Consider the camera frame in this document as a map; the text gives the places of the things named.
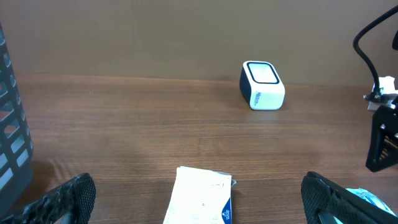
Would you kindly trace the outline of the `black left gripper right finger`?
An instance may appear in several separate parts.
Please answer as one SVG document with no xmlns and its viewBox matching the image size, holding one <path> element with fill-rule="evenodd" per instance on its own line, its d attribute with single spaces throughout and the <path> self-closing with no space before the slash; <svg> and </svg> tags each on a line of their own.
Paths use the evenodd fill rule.
<svg viewBox="0 0 398 224">
<path fill-rule="evenodd" d="M 397 215 L 370 191 L 341 187 L 316 172 L 303 177 L 301 195 L 310 224 L 397 224 Z"/>
</svg>

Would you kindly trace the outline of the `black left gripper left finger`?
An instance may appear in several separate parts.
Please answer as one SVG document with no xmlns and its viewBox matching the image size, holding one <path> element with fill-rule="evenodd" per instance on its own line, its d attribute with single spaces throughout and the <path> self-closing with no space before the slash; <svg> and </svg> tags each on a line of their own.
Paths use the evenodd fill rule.
<svg viewBox="0 0 398 224">
<path fill-rule="evenodd" d="M 41 224 L 60 221 L 87 224 L 95 198 L 94 180 L 88 173 L 82 173 L 50 190 L 42 198 L 1 217 L 1 223 Z"/>
</svg>

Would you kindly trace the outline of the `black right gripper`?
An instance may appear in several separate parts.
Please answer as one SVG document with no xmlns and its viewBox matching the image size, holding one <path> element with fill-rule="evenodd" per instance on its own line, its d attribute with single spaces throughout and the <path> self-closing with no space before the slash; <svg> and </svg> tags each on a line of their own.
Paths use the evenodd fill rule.
<svg viewBox="0 0 398 224">
<path fill-rule="evenodd" d="M 371 142 L 366 167 L 378 172 L 397 164 L 398 94 L 390 95 L 390 108 L 380 106 L 373 114 Z"/>
</svg>

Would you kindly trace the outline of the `teal wet wipes pack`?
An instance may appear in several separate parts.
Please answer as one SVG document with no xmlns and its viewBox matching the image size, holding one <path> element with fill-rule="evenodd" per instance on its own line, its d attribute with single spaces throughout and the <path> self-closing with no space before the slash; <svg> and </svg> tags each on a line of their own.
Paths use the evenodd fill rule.
<svg viewBox="0 0 398 224">
<path fill-rule="evenodd" d="M 397 224 L 397 215 L 377 196 L 365 189 L 335 190 L 336 197 L 328 207 L 324 223 L 332 224 Z"/>
</svg>

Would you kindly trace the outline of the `white blue carton box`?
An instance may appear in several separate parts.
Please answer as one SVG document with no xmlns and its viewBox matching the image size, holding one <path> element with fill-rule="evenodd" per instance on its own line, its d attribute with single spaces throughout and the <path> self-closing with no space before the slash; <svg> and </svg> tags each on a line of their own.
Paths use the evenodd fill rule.
<svg viewBox="0 0 398 224">
<path fill-rule="evenodd" d="M 232 175 L 180 166 L 163 224 L 232 224 Z"/>
</svg>

